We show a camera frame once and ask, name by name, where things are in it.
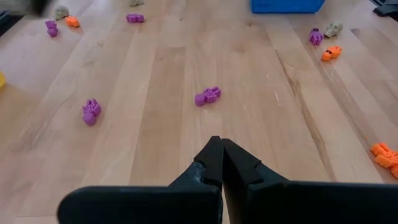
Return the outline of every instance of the wooden surface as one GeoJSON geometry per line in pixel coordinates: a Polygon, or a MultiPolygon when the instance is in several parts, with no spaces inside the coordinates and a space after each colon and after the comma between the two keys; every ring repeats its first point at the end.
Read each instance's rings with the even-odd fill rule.
{"type": "Polygon", "coordinates": [[[59,22],[51,39],[24,18],[0,38],[0,223],[54,224],[81,186],[167,185],[212,135],[288,179],[396,183],[369,147],[398,149],[398,23],[369,1],[326,0],[315,15],[253,15],[242,0],[62,3],[81,28],[59,22]],[[334,19],[342,33],[310,45],[334,19]],[[336,44],[341,57],[321,62],[336,44]],[[220,100],[196,107],[215,85],[220,100]],[[93,127],[89,98],[103,107],[93,127]]]}

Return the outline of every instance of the blue container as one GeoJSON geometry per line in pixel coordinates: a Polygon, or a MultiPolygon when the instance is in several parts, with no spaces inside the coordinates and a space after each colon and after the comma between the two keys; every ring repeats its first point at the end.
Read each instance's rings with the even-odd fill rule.
{"type": "Polygon", "coordinates": [[[251,0],[254,13],[314,13],[325,0],[251,0]]]}

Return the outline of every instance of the orange plastic figure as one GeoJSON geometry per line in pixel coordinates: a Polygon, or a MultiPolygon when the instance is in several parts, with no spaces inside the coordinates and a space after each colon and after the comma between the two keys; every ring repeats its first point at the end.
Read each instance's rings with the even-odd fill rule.
{"type": "Polygon", "coordinates": [[[331,59],[336,59],[341,55],[343,48],[340,46],[329,47],[323,54],[322,60],[329,62],[331,59]]]}
{"type": "Polygon", "coordinates": [[[371,152],[376,156],[374,161],[384,168],[391,168],[391,173],[398,178],[398,153],[388,148],[383,142],[372,146],[371,152]]]}
{"type": "Polygon", "coordinates": [[[76,17],[68,16],[65,20],[67,22],[67,25],[70,27],[80,27],[80,23],[76,19],[76,17]]]}

